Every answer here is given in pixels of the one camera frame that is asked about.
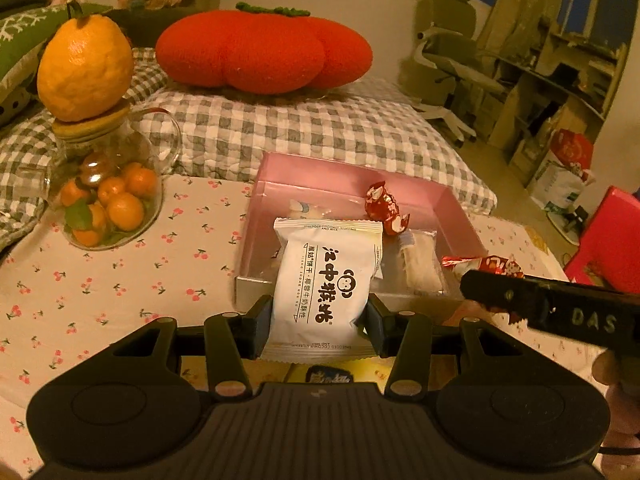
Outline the person's right hand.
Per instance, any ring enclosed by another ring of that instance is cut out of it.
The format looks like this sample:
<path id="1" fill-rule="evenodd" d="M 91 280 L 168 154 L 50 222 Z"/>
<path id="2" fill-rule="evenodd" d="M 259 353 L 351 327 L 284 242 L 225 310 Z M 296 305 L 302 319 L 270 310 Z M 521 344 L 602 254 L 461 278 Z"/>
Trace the person's right hand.
<path id="1" fill-rule="evenodd" d="M 639 446 L 639 399 L 623 390 L 626 377 L 620 370 L 620 359 L 611 350 L 606 350 L 592 366 L 592 376 L 608 387 L 605 399 L 611 411 L 611 422 L 603 441 L 609 448 L 638 448 Z M 601 469 L 608 479 L 638 479 L 638 455 L 603 455 Z"/>

